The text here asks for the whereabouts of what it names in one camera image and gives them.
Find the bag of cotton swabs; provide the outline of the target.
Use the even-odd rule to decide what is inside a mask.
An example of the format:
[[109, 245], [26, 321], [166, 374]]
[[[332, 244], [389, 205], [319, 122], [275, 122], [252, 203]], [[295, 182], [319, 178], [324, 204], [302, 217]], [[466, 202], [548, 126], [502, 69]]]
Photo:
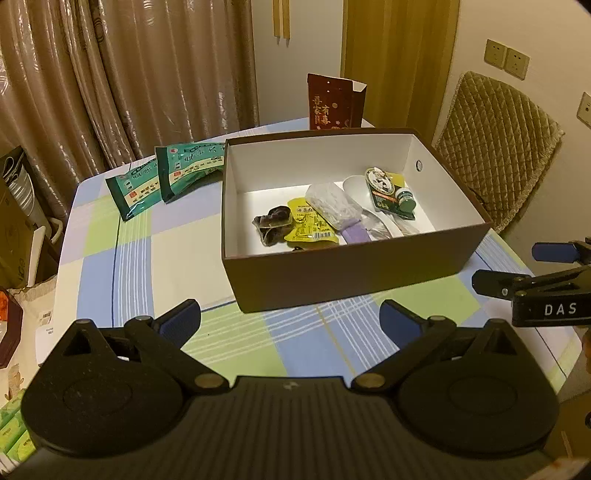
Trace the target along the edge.
[[374, 240], [394, 239], [420, 234], [420, 230], [408, 221], [384, 212], [363, 211], [363, 227]]

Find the purple cream tube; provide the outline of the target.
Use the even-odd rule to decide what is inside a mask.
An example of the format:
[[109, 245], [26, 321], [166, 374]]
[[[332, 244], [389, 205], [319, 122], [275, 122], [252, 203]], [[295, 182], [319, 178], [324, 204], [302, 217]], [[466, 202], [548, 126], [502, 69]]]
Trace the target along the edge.
[[361, 244], [372, 241], [362, 221], [349, 225], [341, 231], [341, 235], [345, 239], [346, 244]]

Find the green carded balm jar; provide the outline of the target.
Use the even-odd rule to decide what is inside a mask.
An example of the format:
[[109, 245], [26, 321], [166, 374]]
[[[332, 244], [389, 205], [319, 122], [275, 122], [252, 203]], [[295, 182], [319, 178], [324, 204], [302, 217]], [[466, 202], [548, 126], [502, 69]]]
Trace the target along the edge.
[[370, 192], [370, 200], [377, 210], [405, 220], [415, 219], [417, 201], [413, 192], [407, 187], [402, 174], [372, 167], [365, 172], [365, 180]]

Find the yellow snack packet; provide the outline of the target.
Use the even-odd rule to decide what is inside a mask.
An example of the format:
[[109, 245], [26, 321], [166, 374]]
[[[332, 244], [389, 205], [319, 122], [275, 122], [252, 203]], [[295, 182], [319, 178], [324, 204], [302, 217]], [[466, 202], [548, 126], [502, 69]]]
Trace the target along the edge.
[[332, 226], [319, 215], [304, 197], [294, 198], [287, 202], [293, 215], [293, 229], [284, 237], [290, 244], [339, 244], [339, 238]]

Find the dark velvet scrunchie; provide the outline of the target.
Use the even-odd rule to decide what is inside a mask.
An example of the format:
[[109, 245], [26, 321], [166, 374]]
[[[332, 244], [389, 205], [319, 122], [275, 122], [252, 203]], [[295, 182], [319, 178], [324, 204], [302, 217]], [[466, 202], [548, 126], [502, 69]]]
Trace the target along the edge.
[[273, 207], [266, 215], [253, 218], [252, 224], [259, 232], [263, 246], [270, 247], [283, 242], [284, 237], [294, 228], [294, 217], [290, 208], [284, 205]]

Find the white rice spoon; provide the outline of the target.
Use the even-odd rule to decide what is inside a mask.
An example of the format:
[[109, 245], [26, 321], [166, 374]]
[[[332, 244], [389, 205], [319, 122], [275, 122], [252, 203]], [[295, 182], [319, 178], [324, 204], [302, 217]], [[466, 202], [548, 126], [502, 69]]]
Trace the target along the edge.
[[403, 232], [396, 223], [384, 212], [379, 211], [373, 204], [370, 197], [370, 189], [367, 185], [363, 175], [349, 176], [342, 182], [342, 189], [349, 195], [350, 198], [356, 201], [363, 207], [365, 212], [370, 214], [370, 217], [379, 220], [384, 228], [389, 232], [393, 238], [403, 237]]

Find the clear floss pick box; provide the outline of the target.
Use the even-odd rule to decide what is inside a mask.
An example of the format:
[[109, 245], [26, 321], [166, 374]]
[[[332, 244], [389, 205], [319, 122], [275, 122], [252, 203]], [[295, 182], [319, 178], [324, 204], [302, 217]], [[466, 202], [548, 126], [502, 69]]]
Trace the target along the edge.
[[312, 184], [304, 199], [336, 231], [362, 221], [362, 207], [335, 183]]

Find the checked tablecloth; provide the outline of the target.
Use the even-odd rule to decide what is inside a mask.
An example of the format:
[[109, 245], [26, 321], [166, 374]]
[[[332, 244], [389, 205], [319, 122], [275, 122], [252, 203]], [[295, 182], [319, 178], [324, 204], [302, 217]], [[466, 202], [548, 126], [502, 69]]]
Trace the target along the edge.
[[37, 355], [46, 357], [77, 319], [117, 327], [194, 299], [201, 307], [201, 324], [184, 349], [226, 378], [351, 380], [396, 351], [379, 323], [381, 303], [388, 298], [421, 316], [442, 314], [464, 326], [508, 318], [507, 302], [474, 292], [471, 279], [479, 269], [517, 273], [526, 266], [498, 234], [489, 233], [454, 276], [318, 306], [245, 314], [221, 263], [218, 184], [123, 221], [101, 174], [76, 191], [51, 323], [37, 332]]

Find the quilted beige chair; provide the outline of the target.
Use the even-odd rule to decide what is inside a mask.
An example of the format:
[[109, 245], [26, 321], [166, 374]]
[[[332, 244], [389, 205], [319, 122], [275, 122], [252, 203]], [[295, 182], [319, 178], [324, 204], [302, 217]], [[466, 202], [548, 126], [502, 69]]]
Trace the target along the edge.
[[468, 71], [436, 150], [502, 233], [527, 207], [563, 136], [559, 123], [520, 90]]

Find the green snack packet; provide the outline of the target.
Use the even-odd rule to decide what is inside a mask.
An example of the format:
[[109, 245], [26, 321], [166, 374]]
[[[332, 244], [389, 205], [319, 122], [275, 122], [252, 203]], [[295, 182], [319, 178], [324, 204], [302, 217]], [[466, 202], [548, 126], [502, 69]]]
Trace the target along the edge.
[[221, 172], [224, 150], [219, 142], [157, 146], [154, 152], [162, 200], [170, 203], [202, 179]]
[[162, 200], [155, 158], [124, 174], [107, 178], [106, 185], [123, 222], [131, 220]]

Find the cardboard boxes beside table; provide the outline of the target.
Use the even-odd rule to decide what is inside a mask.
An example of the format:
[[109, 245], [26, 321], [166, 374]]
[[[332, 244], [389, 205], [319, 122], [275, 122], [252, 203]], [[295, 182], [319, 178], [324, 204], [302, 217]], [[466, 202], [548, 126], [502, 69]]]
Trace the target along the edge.
[[52, 241], [63, 224], [52, 227], [34, 192], [26, 152], [16, 147], [1, 158], [1, 367], [16, 351], [23, 309], [10, 294], [57, 273], [59, 255]]

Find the brown cardboard box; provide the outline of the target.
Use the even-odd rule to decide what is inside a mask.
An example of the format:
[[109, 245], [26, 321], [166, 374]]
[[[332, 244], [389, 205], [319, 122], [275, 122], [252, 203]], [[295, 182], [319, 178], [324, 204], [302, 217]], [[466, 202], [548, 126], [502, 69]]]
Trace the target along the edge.
[[299, 131], [225, 144], [221, 260], [245, 313], [456, 274], [491, 225], [411, 129]]

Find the dark red gift bag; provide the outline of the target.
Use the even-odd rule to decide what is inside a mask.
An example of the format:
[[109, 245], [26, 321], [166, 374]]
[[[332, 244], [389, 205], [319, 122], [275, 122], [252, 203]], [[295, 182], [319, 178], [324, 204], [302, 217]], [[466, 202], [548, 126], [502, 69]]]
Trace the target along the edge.
[[361, 128], [367, 85], [351, 79], [308, 73], [311, 130]]

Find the yellow wooden door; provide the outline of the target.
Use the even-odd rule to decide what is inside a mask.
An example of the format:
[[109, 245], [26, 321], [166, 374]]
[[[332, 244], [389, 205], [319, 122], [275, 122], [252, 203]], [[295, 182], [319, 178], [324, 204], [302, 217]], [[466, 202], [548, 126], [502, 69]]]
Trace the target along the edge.
[[434, 139], [449, 78], [459, 0], [344, 3], [343, 77], [367, 85], [363, 118]]

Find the beige curtain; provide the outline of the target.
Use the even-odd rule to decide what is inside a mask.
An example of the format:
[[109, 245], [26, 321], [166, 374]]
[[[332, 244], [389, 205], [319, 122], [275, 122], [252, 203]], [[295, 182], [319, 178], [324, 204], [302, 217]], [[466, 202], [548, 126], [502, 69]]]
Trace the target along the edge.
[[24, 149], [48, 216], [158, 145], [258, 121], [248, 1], [1, 5], [1, 149]]

